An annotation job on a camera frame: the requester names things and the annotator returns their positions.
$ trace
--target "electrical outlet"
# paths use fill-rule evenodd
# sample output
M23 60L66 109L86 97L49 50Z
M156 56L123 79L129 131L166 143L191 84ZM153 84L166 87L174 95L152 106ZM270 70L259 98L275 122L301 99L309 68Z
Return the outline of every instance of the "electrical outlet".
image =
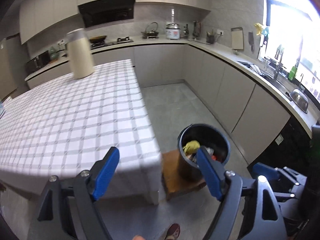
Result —
M217 34L221 34L221 36L224 35L224 31L223 30L217 30Z

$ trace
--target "sink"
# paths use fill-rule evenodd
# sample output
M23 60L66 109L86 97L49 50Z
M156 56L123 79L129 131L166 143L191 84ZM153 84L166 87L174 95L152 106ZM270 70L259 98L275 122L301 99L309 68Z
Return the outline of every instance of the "sink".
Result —
M291 99L289 94L290 91L284 87L283 84L281 84L278 80L274 80L269 75L263 75L262 76L265 80L267 80L269 83L271 83L274 87L276 87L282 94L284 94L287 98Z
M248 62L243 62L243 61L238 61L240 64L244 65L247 68L251 67L251 63ZM278 80L274 80L273 77L266 71L260 69L262 75L260 75L261 77L263 77L265 80L267 80L269 83L271 83L274 87L276 87L282 94L284 94L290 101L292 101L292 99L290 98L290 91L288 89L286 89L284 87L283 84L281 84L281 82L279 82Z

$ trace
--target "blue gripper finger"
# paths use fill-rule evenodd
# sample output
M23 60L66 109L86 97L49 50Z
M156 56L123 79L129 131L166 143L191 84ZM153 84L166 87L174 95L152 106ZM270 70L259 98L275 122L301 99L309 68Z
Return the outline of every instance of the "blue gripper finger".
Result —
M220 162L212 160L204 147L200 147L197 151L197 163L211 195L222 201L224 195L222 189L225 184L224 167Z
M91 180L94 182L92 197L95 200L98 200L106 192L116 167L118 166L119 159L119 150L116 147L111 147L105 157L93 165L91 169L93 173Z

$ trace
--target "cutting board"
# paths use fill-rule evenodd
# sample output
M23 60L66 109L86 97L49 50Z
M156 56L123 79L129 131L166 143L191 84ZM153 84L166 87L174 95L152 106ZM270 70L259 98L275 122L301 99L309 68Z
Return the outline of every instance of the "cutting board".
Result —
M242 27L231 28L231 40L233 49L244 49Z

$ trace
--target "countertop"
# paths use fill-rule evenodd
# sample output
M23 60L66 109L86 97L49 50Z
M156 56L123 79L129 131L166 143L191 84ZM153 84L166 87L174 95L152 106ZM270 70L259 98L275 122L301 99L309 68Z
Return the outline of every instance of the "countertop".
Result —
M319 117L319 111L317 109L313 109L309 107L308 113L305 114L303 111L301 111L297 105L290 101L285 95L283 95L276 87L274 87L271 83L266 81L264 78L259 76L257 73L255 73L253 70L243 66L242 64L238 63L238 61L245 61L249 63L253 63L258 65L260 68L263 68L263 65L258 62L253 60L252 58L239 53L239 55L235 55L231 48L223 46L221 44L214 44L214 45L209 45L209 44L204 44L204 40L201 40L201 42L197 41L191 41L191 40L185 40L185 39L180 39L180 40L168 40L165 38L164 35L159 36L159 39L150 39L150 40L145 40L142 39L141 36L136 36L132 37L134 42L130 43L123 43L123 44L117 44L117 45L112 45L112 46L107 46L103 48L98 48L98 49L93 49L91 50L92 53L97 53L97 52L102 52L110 49L118 49L122 47L130 47L130 46L137 46L137 45L147 45L147 44L159 44L159 43L168 43L168 44L189 44L193 47L202 49L203 51L206 51L218 58L221 58L222 60L230 63L234 67L238 68L242 72L246 73L248 76L250 76L253 80L256 81L256 83L259 83L263 87L265 87L268 91L270 91L287 109L288 111L297 118L297 120L301 123L303 128L306 130L310 138L312 137L312 132L311 132L311 127L312 125L316 124L318 117ZM68 58L60 58L58 61L53 62L51 64L48 64L47 66L39 69L38 71L32 73L29 75L25 81L31 79L32 77L40 74L41 72L50 69L54 67L55 65L59 65L61 63L67 62Z

